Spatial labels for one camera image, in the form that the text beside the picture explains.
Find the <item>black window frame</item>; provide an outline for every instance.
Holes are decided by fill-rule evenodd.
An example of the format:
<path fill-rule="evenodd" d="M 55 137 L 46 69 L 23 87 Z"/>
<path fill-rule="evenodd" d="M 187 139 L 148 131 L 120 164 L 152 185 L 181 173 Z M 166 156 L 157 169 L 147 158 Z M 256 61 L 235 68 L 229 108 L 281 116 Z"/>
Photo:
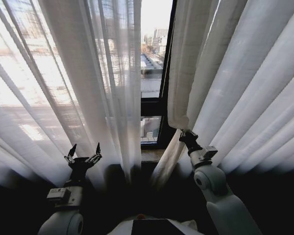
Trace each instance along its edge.
<path fill-rule="evenodd" d="M 168 124 L 168 89 L 170 78 L 171 47 L 177 0 L 172 1 L 168 41 L 163 63 L 159 97 L 141 98 L 141 117 L 161 116 L 157 142 L 141 142 L 141 149 L 166 149 L 176 129 Z"/>

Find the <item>curtain fold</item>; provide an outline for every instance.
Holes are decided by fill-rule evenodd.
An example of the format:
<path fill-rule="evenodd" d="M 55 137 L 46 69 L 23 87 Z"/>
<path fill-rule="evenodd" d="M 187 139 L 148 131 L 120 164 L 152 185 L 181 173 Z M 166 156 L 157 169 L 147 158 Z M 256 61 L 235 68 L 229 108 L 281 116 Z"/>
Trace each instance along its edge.
<path fill-rule="evenodd" d="M 168 99 L 168 120 L 172 127 L 193 128 L 245 3 L 237 0 L 178 2 Z M 179 136 L 177 130 L 153 172 L 151 182 L 157 187 L 168 180 L 180 158 L 184 144 L 178 141 Z M 182 157 L 179 163 L 183 174 L 191 171 L 188 157 Z"/>
<path fill-rule="evenodd" d="M 0 0 L 0 164 L 57 186 L 77 143 L 97 188 L 140 168 L 140 1 Z"/>
<path fill-rule="evenodd" d="M 235 8 L 229 10 L 227 7 L 230 6 Z M 189 98 L 169 87 L 169 93 L 181 99 L 179 103 L 188 104 L 187 113 L 182 110 L 174 120 L 184 117 L 186 125 L 187 115 L 188 127 L 199 135 L 197 142 L 218 149 L 213 164 L 219 165 L 226 173 L 233 170 L 246 173 L 252 169 L 258 172 L 293 170 L 294 0 L 248 0 L 246 5 L 220 0 L 214 15 L 198 56 L 195 76 L 175 77 L 174 72 L 170 74 L 170 82 L 172 79 L 184 83 L 187 82 L 183 79 L 194 80 Z M 226 20 L 231 22 L 230 16 L 234 15 L 237 23 L 227 24 Z M 231 34 L 225 28 L 227 37 L 222 38 L 222 33 L 212 37 L 214 29 L 220 30 L 223 24 L 232 25 Z M 174 54 L 174 36 L 171 56 L 179 58 Z M 209 42 L 218 40 L 222 47 L 209 46 Z M 211 66 L 211 70 L 207 69 L 213 64 L 209 55 L 219 58 L 219 64 Z M 209 79 L 197 79 L 200 76 Z M 168 104 L 168 109 L 173 112 L 178 105 L 174 104 L 173 109 Z M 179 169 L 185 175 L 190 173 L 189 161 L 184 150 Z M 175 161 L 160 160 L 157 167 L 163 173 L 158 173 L 162 177 L 159 184 L 165 183 L 174 166 Z"/>

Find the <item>window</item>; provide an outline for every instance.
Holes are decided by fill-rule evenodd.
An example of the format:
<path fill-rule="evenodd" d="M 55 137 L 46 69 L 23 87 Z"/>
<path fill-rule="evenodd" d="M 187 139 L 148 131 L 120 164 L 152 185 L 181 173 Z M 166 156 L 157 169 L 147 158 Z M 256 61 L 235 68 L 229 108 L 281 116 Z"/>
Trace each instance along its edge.
<path fill-rule="evenodd" d="M 159 97 L 172 0 L 142 0 L 141 98 Z"/>
<path fill-rule="evenodd" d="M 164 149 L 175 129 L 167 119 L 170 51 L 176 0 L 142 0 L 141 147 Z"/>

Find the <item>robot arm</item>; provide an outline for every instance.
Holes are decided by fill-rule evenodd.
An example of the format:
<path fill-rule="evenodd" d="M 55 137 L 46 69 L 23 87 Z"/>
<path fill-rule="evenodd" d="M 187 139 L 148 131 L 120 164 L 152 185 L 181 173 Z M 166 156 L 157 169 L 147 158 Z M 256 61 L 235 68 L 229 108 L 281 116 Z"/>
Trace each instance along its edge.
<path fill-rule="evenodd" d="M 40 228 L 38 235 L 81 235 L 83 216 L 79 213 L 82 201 L 83 185 L 86 171 L 95 165 L 101 158 L 98 143 L 96 153 L 90 158 L 74 158 L 76 144 L 64 156 L 69 167 L 72 168 L 70 179 L 63 188 L 52 188 L 47 199 L 55 204 L 54 213 Z"/>
<path fill-rule="evenodd" d="M 225 173 L 211 165 L 217 153 L 213 146 L 201 147 L 198 136 L 182 131 L 180 141 L 188 148 L 194 170 L 194 180 L 207 200 L 207 210 L 220 235 L 261 235 L 244 203 L 233 194 L 226 183 Z"/>

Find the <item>sky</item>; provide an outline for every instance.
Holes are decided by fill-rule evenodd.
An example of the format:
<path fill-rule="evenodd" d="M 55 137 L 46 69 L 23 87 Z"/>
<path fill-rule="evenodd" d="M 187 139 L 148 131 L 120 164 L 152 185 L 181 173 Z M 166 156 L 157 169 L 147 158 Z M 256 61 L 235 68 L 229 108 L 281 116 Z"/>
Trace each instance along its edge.
<path fill-rule="evenodd" d="M 155 28 L 169 28 L 172 0 L 142 0 L 141 35 Z"/>

